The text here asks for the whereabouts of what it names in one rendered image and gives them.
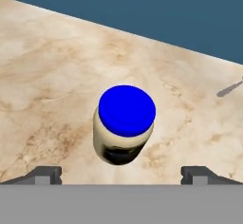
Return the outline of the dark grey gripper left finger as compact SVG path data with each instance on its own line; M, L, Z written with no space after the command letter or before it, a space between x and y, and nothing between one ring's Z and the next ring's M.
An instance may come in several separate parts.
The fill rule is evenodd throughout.
M4 184L61 185L61 174L61 166L37 166L26 175L4 181Z

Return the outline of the blue-lidded mayonnaise jar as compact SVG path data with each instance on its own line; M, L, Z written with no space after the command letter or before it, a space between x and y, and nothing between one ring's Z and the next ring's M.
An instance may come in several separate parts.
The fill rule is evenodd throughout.
M149 140L156 117L152 98L133 85L116 85L101 96L93 116L93 146L113 165L134 160Z

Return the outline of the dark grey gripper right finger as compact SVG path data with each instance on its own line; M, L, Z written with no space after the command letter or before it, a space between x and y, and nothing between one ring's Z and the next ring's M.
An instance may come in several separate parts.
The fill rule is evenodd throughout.
M218 176L206 166L182 166L182 185L238 184L238 181Z

